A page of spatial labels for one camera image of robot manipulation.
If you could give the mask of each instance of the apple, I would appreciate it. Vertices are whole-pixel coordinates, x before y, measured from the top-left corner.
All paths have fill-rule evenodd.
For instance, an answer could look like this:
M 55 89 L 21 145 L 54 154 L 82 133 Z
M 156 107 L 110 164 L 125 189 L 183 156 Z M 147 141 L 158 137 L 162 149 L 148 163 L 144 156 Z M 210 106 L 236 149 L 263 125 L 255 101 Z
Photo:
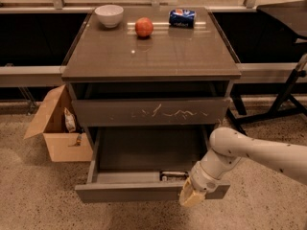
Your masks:
M 135 32 L 140 37 L 149 36 L 154 31 L 154 24 L 148 17 L 139 18 L 135 22 Z

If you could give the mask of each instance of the cabinet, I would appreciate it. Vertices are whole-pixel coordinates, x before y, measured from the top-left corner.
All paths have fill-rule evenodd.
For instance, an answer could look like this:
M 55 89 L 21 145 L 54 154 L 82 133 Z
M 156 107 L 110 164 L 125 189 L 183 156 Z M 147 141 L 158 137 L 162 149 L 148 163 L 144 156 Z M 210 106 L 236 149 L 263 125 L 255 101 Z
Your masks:
M 172 9 L 124 7 L 114 29 L 92 14 L 63 72 L 93 148 L 84 202 L 177 199 L 224 118 L 240 72 L 206 9 L 191 8 L 194 29 L 169 27 Z M 143 16 L 146 39 L 134 31 Z

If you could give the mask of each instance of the blue can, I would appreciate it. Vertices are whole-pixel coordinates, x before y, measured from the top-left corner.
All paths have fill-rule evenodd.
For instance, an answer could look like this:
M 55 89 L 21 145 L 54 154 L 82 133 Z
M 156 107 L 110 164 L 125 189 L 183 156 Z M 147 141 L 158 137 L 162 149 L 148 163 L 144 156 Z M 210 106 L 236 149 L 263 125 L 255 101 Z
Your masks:
M 176 9 L 170 11 L 169 23 L 174 27 L 193 28 L 196 20 L 196 12 Z

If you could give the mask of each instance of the white robotic arm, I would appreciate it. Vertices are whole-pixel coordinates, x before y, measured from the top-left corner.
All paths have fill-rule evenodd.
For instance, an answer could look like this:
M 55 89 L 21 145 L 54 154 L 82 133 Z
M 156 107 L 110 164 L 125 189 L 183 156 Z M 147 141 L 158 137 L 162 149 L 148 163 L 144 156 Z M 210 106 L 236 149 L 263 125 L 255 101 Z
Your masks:
M 207 154 L 191 170 L 180 193 L 182 206 L 191 207 L 213 193 L 223 175 L 241 157 L 249 158 L 307 185 L 307 147 L 249 138 L 238 131 L 219 127 L 209 139 Z

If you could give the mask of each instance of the concrete floor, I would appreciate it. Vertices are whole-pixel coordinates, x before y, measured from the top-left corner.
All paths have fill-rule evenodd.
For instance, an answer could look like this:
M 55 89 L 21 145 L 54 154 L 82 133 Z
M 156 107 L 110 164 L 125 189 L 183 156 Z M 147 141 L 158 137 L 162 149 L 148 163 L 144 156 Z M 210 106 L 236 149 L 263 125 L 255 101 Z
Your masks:
M 270 101 L 248 102 L 266 110 Z M 245 160 L 224 179 L 224 199 L 194 208 L 177 201 L 82 203 L 89 163 L 52 163 L 42 136 L 23 140 L 33 119 L 24 104 L 0 104 L 0 229 L 307 230 L 307 186 Z M 307 146 L 304 116 L 244 125 L 249 136 Z M 222 123 L 229 126 L 227 120 Z

